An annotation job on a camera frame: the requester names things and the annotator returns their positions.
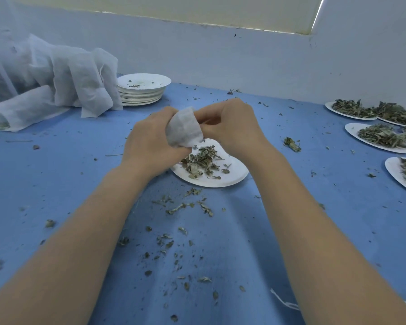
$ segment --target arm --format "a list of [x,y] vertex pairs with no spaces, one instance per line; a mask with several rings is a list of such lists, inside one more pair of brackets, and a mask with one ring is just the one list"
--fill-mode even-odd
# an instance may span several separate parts
[[0,289],[0,324],[87,324],[136,197],[190,153],[167,144],[175,113],[167,107],[135,124],[121,165]]
[[196,117],[205,137],[250,170],[307,324],[406,324],[406,303],[322,211],[249,105],[232,99]]

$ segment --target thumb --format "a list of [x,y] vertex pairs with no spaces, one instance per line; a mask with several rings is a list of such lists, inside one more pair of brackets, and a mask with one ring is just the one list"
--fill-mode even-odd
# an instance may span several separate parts
[[200,129],[203,132],[203,137],[204,138],[211,138],[216,141],[218,141],[218,136],[219,136],[219,131],[220,131],[220,125],[221,124],[216,124],[216,125],[210,125],[210,124],[201,124]]

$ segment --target hand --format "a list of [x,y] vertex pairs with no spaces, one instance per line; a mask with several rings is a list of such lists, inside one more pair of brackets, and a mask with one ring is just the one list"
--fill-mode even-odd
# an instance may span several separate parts
[[242,161],[256,147],[269,144],[251,106],[238,98],[208,105],[194,114],[205,138],[215,139]]
[[131,166],[151,180],[187,157],[191,148],[171,147],[165,136],[165,127],[177,112],[167,106],[137,122],[126,140],[120,166]]

